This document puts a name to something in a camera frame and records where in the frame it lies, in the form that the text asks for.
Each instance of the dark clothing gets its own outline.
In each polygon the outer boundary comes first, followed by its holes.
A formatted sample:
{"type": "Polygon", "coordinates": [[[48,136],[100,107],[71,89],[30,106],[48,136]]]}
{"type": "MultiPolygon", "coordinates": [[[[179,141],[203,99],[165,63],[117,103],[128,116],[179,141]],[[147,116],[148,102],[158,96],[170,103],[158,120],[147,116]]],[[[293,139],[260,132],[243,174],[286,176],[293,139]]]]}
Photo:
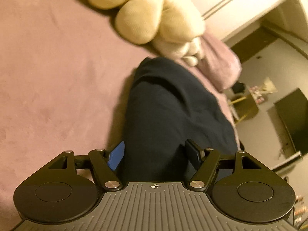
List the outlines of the dark clothing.
{"type": "Polygon", "coordinates": [[[200,81],[171,60],[146,58],[128,100],[120,180],[190,179],[195,170],[183,149],[187,139],[222,154],[237,150],[232,125],[200,81]]]}

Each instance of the beige floor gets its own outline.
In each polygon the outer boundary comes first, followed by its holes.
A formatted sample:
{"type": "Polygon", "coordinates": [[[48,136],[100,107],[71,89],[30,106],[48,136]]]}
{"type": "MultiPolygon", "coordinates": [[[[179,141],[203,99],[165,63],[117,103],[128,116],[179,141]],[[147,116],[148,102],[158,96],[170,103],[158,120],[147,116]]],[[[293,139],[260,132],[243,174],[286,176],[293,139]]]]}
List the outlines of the beige floor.
{"type": "MultiPolygon", "coordinates": [[[[284,160],[282,147],[290,141],[280,121],[274,102],[299,87],[308,98],[308,60],[281,39],[277,39],[242,64],[240,82],[250,86],[261,85],[268,76],[279,92],[269,96],[260,105],[258,115],[237,125],[238,133],[246,151],[268,167],[284,160]]],[[[308,156],[287,175],[296,194],[308,197],[308,156]]]]}

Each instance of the triangular cutout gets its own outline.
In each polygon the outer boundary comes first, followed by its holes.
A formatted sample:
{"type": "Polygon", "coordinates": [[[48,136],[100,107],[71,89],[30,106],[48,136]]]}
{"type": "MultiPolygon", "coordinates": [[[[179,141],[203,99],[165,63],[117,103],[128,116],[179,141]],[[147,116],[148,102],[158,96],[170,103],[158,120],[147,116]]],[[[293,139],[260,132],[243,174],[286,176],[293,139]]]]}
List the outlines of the triangular cutout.
{"type": "Polygon", "coordinates": [[[49,169],[66,169],[67,168],[67,156],[60,157],[54,162],[49,169]]]}
{"type": "Polygon", "coordinates": [[[243,169],[261,169],[249,157],[242,157],[243,169]]]}

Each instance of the floor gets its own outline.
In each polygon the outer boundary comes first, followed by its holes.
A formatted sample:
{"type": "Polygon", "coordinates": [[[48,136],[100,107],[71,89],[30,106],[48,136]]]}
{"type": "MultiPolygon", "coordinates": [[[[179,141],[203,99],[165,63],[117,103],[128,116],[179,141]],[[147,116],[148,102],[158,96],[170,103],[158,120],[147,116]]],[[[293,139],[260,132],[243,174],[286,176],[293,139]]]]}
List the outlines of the floor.
{"type": "MultiPolygon", "coordinates": [[[[257,116],[239,123],[237,130],[245,150],[271,168],[283,161],[292,151],[286,130],[275,111],[274,102],[297,87],[308,98],[308,60],[283,40],[274,39],[263,29],[258,32],[259,35],[254,33],[244,39],[242,49],[239,46],[243,42],[232,48],[242,60],[245,60],[242,63],[243,71],[239,81],[249,86],[261,85],[263,80],[269,77],[279,91],[270,95],[269,100],[260,105],[257,116]],[[283,147],[289,153],[283,154],[283,147]]],[[[296,194],[308,196],[307,171],[308,156],[286,173],[296,194]]]]}

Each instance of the pink blanket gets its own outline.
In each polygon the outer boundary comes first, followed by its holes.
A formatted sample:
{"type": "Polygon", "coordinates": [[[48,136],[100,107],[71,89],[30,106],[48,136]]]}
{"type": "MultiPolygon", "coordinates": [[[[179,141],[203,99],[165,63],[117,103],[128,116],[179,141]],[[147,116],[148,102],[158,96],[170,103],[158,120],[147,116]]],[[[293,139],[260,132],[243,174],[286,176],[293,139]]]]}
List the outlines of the pink blanket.
{"type": "MultiPolygon", "coordinates": [[[[20,221],[13,192],[33,172],[63,150],[87,154],[121,140],[130,75],[154,56],[83,1],[0,0],[1,231],[20,221]]],[[[190,71],[232,122],[225,96],[190,71]]]]}

